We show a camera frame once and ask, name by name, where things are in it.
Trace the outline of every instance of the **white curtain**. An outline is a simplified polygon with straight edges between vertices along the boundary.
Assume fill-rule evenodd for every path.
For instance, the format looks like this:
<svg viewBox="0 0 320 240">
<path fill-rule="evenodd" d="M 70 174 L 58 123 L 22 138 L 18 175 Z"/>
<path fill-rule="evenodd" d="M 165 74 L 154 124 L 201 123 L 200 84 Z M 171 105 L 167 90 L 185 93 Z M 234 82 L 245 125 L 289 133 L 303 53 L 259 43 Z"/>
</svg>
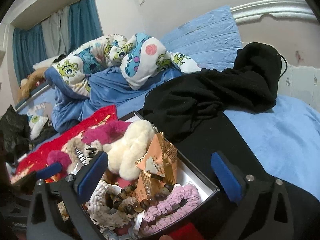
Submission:
<svg viewBox="0 0 320 240">
<path fill-rule="evenodd" d="M 69 6 L 66 6 L 41 22 L 48 58 L 67 54 L 69 51 L 68 16 Z"/>
</svg>

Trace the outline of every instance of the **pink crochet item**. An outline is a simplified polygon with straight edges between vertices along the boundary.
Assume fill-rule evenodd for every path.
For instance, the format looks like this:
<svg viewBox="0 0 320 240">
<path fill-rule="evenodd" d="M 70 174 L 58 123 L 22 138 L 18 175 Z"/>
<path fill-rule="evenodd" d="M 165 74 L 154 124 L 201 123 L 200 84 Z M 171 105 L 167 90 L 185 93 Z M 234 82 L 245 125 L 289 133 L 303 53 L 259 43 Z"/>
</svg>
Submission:
<svg viewBox="0 0 320 240">
<path fill-rule="evenodd" d="M 59 162 L 62 165 L 61 175 L 65 176 L 67 174 L 67 168 L 71 164 L 69 155 L 59 150 L 52 150 L 48 154 L 47 164 L 51 165 L 55 162 Z"/>
<path fill-rule="evenodd" d="M 81 140 L 86 144 L 90 144 L 95 140 L 98 140 L 101 144 L 112 143 L 124 135 L 129 124 L 131 123 L 118 120 L 111 121 L 97 128 L 88 129 L 82 135 Z"/>
<path fill-rule="evenodd" d="M 191 184 L 176 186 L 165 200 L 160 201 L 156 206 L 151 206 L 145 212 L 144 220 L 151 222 L 155 220 L 156 217 L 167 214 L 172 210 L 172 206 L 179 204 L 182 199 L 187 200 L 187 203 L 184 206 L 179 208 L 175 213 L 165 216 L 164 218 L 160 218 L 155 225 L 146 226 L 141 230 L 142 233 L 144 235 L 151 235 L 152 233 L 165 228 L 187 215 L 201 203 L 201 197 L 196 186 Z"/>
</svg>

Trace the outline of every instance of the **blue gripper pad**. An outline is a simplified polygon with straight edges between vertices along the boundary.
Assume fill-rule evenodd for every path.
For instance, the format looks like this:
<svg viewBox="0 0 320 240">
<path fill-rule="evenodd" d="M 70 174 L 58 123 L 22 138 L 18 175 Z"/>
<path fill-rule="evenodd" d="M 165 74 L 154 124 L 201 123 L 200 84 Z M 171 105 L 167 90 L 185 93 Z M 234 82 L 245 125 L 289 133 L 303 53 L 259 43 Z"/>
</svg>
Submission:
<svg viewBox="0 0 320 240">
<path fill-rule="evenodd" d="M 211 155 L 211 167 L 217 175 L 230 201 L 239 204 L 244 196 L 245 182 L 234 166 L 222 153 Z"/>
<path fill-rule="evenodd" d="M 74 183 L 74 190 L 79 203 L 87 202 L 90 199 L 107 167 L 108 155 L 105 152 L 99 151 L 88 165 L 83 166 L 79 170 L 78 173 L 81 170 L 86 171 L 84 174 L 80 174 L 79 177 L 77 176 Z"/>
<path fill-rule="evenodd" d="M 50 166 L 45 167 L 36 172 L 36 180 L 50 178 L 53 175 L 59 173 L 60 171 L 62 171 L 61 164 L 58 162 L 52 163 Z"/>
</svg>

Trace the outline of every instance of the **white plush toy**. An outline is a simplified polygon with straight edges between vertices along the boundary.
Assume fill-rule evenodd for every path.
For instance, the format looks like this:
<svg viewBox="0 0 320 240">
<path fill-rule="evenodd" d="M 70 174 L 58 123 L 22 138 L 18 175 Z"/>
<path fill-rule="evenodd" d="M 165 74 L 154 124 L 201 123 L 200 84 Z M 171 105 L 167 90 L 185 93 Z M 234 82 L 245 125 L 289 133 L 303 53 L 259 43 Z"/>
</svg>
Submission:
<svg viewBox="0 0 320 240">
<path fill-rule="evenodd" d="M 154 135 L 151 124 L 146 120 L 139 120 L 128 126 L 122 138 L 111 144 L 104 144 L 103 151 L 108 154 L 109 171 L 126 180 L 137 179 L 141 170 L 136 167 L 135 162 L 145 155 Z"/>
</svg>

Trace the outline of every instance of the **pillowcase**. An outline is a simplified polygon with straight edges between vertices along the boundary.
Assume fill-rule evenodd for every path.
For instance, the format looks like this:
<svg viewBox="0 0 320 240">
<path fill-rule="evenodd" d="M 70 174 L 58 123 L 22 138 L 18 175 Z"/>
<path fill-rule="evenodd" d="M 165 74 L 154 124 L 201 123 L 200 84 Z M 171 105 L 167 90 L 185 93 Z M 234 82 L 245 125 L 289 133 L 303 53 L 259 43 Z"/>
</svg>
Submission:
<svg viewBox="0 0 320 240">
<path fill-rule="evenodd" d="M 49 118 L 46 116 L 39 116 L 36 114 L 30 115 L 28 116 L 28 118 L 29 118 L 29 126 L 31 129 L 30 139 L 34 140 L 40 135 L 42 128 L 44 127 L 46 122 L 49 120 Z"/>
<path fill-rule="evenodd" d="M 41 68 L 41 67 L 50 67 L 52 65 L 52 62 L 58 57 L 59 56 L 55 56 L 55 57 L 45 59 L 39 63 L 34 64 L 32 67 L 34 70 L 37 70 L 38 68 Z"/>
</svg>

